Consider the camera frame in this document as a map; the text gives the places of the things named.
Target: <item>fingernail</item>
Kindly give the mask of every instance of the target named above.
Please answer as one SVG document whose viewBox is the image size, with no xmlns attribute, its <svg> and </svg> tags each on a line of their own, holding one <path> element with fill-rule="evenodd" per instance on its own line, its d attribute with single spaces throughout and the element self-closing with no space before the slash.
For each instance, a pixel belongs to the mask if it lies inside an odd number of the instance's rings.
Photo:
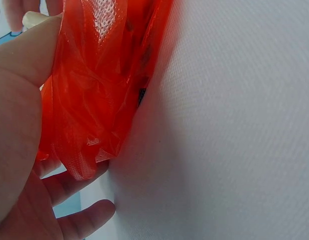
<svg viewBox="0 0 309 240">
<path fill-rule="evenodd" d="M 31 29 L 32 27 L 41 24 L 45 20 L 47 20 L 49 16 L 44 15 L 39 12 L 28 11 L 25 13 L 22 19 L 22 24 L 27 28 Z"/>
</svg>

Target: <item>hand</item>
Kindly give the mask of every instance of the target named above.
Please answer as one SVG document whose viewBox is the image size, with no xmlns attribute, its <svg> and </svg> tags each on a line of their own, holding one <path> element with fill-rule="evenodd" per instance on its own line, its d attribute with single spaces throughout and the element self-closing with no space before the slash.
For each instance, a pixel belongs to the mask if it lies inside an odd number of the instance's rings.
<svg viewBox="0 0 309 240">
<path fill-rule="evenodd" d="M 91 180 L 74 181 L 68 172 L 40 179 L 60 163 L 34 166 L 41 137 L 39 87 L 51 74 L 60 22 L 50 17 L 0 46 L 0 240 L 79 240 L 114 213 L 114 205 L 102 200 L 56 219 L 52 207 Z M 99 176 L 107 163 L 98 169 Z"/>
<path fill-rule="evenodd" d="M 45 0 L 50 16 L 63 10 L 63 0 Z M 2 0 L 8 23 L 13 32 L 21 31 L 22 19 L 26 12 L 39 12 L 40 0 Z"/>
</svg>

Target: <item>plastic bag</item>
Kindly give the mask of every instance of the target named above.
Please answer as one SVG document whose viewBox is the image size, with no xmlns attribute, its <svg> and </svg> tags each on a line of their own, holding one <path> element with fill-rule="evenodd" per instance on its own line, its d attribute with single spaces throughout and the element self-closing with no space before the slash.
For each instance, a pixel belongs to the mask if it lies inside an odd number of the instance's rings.
<svg viewBox="0 0 309 240">
<path fill-rule="evenodd" d="M 173 0 L 66 0 L 37 160 L 77 180 L 114 158 L 153 75 Z"/>
</svg>

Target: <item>white surface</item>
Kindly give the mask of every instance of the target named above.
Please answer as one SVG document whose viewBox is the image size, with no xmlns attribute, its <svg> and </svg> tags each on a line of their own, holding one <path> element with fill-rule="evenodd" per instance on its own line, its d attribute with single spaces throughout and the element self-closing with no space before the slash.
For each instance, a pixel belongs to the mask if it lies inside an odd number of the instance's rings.
<svg viewBox="0 0 309 240">
<path fill-rule="evenodd" d="M 171 19 L 110 180 L 82 192 L 117 204 L 87 239 L 309 240 L 309 0 L 185 0 Z"/>
</svg>

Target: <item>finger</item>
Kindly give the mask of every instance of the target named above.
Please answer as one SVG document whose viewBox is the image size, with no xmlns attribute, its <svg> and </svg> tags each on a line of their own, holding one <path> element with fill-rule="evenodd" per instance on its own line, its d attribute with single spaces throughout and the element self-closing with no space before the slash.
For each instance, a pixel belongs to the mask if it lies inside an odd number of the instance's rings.
<svg viewBox="0 0 309 240">
<path fill-rule="evenodd" d="M 108 165 L 108 161 L 97 163 L 97 172 L 94 178 L 89 180 L 77 181 L 68 171 L 42 179 L 43 184 L 50 194 L 52 206 L 62 203 L 71 195 L 92 183 L 107 171 Z"/>
<path fill-rule="evenodd" d="M 23 1 L 23 12 L 40 12 L 40 0 L 24 0 Z"/>
<path fill-rule="evenodd" d="M 25 14 L 22 0 L 2 0 L 7 21 L 13 32 L 19 32 L 23 28 L 22 19 Z"/>
<path fill-rule="evenodd" d="M 47 17 L 41 24 L 0 45 L 0 69 L 40 87 L 51 75 L 60 17 Z"/>
<path fill-rule="evenodd" d="M 101 228 L 115 213 L 109 200 L 100 200 L 89 208 L 58 219 L 64 240 L 81 240 Z"/>
<path fill-rule="evenodd" d="M 46 8 L 50 16 L 55 16 L 63 11 L 63 0 L 46 0 Z"/>
<path fill-rule="evenodd" d="M 56 170 L 61 166 L 61 162 L 57 159 L 48 158 L 42 161 L 36 161 L 33 165 L 33 171 L 39 178 L 43 178 L 44 176 L 51 173 L 53 170 Z"/>
</svg>

